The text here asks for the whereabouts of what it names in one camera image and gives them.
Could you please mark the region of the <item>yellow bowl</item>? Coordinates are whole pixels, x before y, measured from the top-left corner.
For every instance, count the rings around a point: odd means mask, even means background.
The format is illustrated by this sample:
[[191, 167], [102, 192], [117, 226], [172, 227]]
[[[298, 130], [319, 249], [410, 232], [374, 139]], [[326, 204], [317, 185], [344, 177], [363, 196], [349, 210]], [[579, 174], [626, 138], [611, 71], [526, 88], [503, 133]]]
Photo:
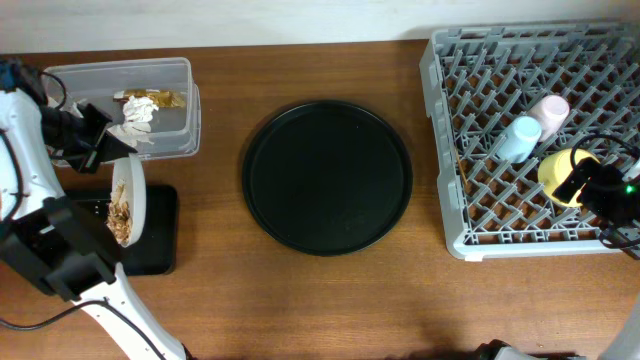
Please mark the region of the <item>yellow bowl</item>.
[[573, 170], [570, 155], [571, 149], [564, 149], [544, 158], [539, 165], [537, 178], [538, 182], [543, 185], [543, 193], [556, 205], [577, 208], [581, 206], [578, 201], [580, 190], [573, 195], [570, 201], [560, 200], [553, 195], [556, 188], [566, 180]]

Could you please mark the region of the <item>white tissue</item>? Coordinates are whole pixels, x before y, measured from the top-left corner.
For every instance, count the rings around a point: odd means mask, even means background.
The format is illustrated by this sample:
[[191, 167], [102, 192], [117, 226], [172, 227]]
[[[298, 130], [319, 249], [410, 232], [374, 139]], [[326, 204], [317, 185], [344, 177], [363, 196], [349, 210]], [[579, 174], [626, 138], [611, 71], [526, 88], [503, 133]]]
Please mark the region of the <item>white tissue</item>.
[[131, 147], [137, 147], [142, 143], [154, 144], [150, 139], [151, 126], [146, 122], [125, 122], [114, 125], [109, 129], [109, 133]]

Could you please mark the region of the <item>grey plate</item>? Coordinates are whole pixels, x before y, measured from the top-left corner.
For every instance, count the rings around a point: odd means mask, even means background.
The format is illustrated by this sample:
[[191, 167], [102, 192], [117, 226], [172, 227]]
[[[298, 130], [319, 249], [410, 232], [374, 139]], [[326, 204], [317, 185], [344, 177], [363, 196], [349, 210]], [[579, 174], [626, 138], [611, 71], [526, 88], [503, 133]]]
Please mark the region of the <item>grey plate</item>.
[[124, 180], [126, 183], [126, 200], [132, 221], [129, 243], [122, 246], [126, 248], [139, 240], [146, 218], [146, 183], [141, 160], [136, 154], [129, 154], [114, 162], [111, 192], [115, 189], [118, 180]]

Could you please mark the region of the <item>grey tissue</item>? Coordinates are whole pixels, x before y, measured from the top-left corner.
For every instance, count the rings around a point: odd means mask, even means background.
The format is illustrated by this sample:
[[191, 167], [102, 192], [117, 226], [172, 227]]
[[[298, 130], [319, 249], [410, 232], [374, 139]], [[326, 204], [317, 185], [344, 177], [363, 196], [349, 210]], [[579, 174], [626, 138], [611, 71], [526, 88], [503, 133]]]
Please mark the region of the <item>grey tissue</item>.
[[122, 112], [126, 122], [150, 122], [153, 112], [158, 110], [159, 107], [151, 98], [130, 96]]

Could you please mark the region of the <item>food scraps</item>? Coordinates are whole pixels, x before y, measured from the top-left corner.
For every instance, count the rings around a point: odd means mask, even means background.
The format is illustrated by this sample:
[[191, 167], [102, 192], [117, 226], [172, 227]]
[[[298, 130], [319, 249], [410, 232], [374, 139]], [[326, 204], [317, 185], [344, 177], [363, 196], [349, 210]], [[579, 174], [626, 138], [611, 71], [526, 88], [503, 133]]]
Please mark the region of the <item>food scraps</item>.
[[126, 200], [125, 181], [118, 180], [115, 189], [111, 192], [111, 201], [108, 205], [106, 225], [114, 235], [118, 244], [125, 246], [131, 237], [131, 218], [129, 204]]

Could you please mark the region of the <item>pink cup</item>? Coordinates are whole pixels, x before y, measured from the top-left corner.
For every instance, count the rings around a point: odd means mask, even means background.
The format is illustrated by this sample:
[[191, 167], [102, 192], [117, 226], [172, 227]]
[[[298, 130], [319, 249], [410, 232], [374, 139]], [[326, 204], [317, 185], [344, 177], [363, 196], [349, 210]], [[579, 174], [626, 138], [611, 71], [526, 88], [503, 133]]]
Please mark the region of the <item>pink cup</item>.
[[544, 142], [560, 129], [569, 113], [570, 105], [563, 97], [548, 95], [529, 109], [527, 115], [539, 123], [541, 127], [539, 142]]

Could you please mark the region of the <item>gold snack wrapper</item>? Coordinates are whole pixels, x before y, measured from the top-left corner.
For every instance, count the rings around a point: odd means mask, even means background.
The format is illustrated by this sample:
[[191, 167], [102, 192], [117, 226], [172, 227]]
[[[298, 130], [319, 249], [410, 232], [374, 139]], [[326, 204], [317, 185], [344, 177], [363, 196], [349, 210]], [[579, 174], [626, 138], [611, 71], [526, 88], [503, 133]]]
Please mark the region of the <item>gold snack wrapper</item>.
[[115, 92], [113, 100], [124, 103], [131, 96], [136, 98], [149, 98], [159, 108], [185, 108], [186, 100], [182, 93], [172, 90], [157, 89], [128, 89]]

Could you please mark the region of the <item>light blue cup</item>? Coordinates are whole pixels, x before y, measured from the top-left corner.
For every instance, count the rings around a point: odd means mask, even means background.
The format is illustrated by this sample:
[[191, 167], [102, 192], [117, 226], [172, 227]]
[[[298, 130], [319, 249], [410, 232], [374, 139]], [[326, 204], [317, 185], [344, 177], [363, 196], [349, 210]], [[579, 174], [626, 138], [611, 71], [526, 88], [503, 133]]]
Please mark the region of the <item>light blue cup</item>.
[[530, 116], [516, 118], [503, 132], [504, 141], [496, 157], [511, 163], [523, 163], [529, 157], [542, 134], [539, 122]]

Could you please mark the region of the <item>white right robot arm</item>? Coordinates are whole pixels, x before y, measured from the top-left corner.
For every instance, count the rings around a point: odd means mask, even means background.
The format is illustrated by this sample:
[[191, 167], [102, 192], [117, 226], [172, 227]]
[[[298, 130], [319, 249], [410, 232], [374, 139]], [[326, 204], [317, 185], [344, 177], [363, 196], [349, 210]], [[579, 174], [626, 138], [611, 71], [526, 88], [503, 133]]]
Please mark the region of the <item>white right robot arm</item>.
[[[599, 236], [610, 249], [639, 257], [639, 178], [620, 172], [613, 165], [584, 159], [572, 167], [568, 178], [554, 191], [558, 199], [577, 195], [578, 201], [603, 219], [607, 227]], [[602, 359], [633, 360], [639, 357], [639, 306], [635, 305], [623, 329], [600, 355]], [[494, 339], [480, 345], [472, 360], [538, 360], [509, 344]]]

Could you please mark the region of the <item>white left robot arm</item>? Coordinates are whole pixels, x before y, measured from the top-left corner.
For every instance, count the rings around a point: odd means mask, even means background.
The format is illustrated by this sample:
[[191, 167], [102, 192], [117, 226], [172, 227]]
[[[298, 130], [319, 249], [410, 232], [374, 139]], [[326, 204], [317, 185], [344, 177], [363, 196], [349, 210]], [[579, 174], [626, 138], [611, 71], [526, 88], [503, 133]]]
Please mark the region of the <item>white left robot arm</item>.
[[46, 295], [71, 302], [68, 314], [93, 318], [130, 359], [188, 359], [190, 353], [154, 318], [131, 286], [122, 244], [107, 225], [70, 199], [49, 151], [91, 172], [113, 161], [112, 190], [140, 237], [147, 191], [132, 148], [107, 134], [92, 105], [81, 116], [48, 106], [44, 93], [18, 87], [1, 93], [1, 259]]

